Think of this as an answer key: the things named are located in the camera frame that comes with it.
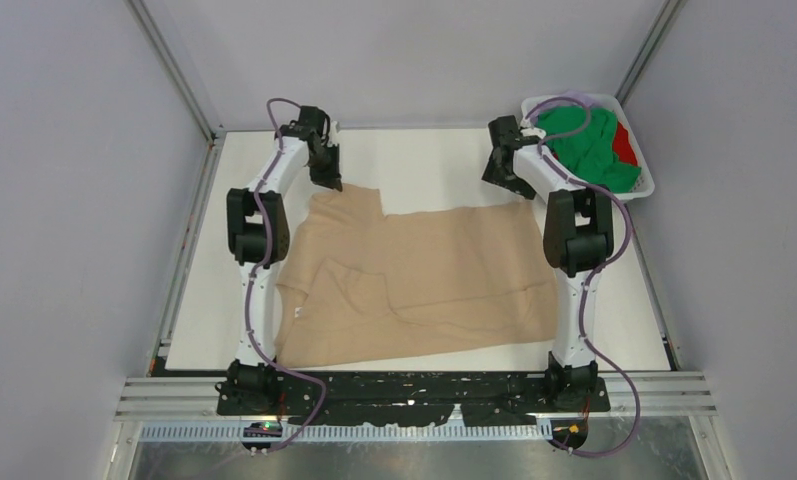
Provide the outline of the beige t shirt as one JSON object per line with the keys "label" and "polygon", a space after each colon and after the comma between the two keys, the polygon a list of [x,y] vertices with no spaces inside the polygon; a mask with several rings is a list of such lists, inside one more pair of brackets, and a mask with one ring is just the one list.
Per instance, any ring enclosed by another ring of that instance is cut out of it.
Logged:
{"label": "beige t shirt", "polygon": [[388,215],[374,189],[315,194],[277,288],[276,355],[293,368],[543,342],[557,330],[557,284],[525,201]]}

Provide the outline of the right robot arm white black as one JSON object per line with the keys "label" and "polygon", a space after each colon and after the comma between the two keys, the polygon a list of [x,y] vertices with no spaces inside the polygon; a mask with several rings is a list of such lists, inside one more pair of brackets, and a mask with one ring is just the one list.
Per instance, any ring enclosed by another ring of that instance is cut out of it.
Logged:
{"label": "right robot arm white black", "polygon": [[488,131],[492,150],[483,181],[546,206],[543,253],[558,282],[558,322],[543,395],[554,408],[570,410],[598,385],[589,335],[598,270],[615,250],[612,202],[565,170],[514,116],[490,121]]}

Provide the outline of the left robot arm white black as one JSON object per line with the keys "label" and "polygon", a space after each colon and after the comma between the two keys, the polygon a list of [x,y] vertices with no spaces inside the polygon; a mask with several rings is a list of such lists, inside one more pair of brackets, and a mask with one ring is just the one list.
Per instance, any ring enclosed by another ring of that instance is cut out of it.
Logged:
{"label": "left robot arm white black", "polygon": [[318,413],[327,393],[323,380],[281,366],[262,341],[273,325],[276,281],[291,245],[284,199],[302,170],[314,185],[342,190],[339,143],[331,117],[316,106],[301,105],[297,118],[272,126],[266,164],[225,197],[227,246],[240,269],[244,300],[241,344],[216,386],[221,415],[281,413],[292,398],[286,385],[303,388],[305,407]]}

